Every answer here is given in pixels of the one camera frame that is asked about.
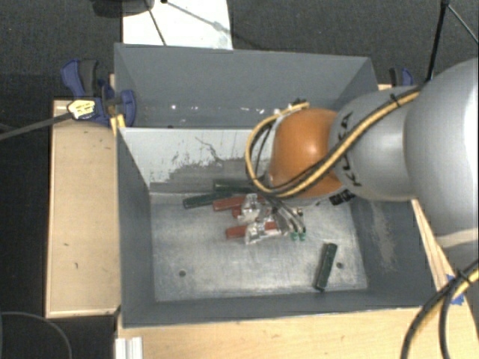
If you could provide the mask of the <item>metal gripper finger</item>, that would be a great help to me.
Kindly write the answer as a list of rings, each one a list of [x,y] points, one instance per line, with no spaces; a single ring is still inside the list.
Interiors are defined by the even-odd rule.
[[[247,194],[240,207],[238,221],[255,221],[264,204],[264,198],[259,194]]]
[[[247,245],[253,245],[279,236],[281,236],[281,230],[275,221],[253,222],[245,229],[244,242]]]

